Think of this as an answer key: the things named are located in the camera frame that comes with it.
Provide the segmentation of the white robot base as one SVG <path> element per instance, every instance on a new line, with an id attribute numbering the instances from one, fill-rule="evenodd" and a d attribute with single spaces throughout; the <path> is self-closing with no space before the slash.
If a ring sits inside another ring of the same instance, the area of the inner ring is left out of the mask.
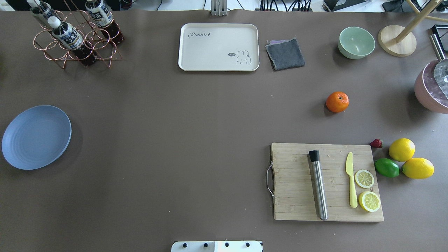
<path id="1" fill-rule="evenodd" d="M 171 252 L 263 252 L 262 241 L 178 241 L 171 246 Z"/>

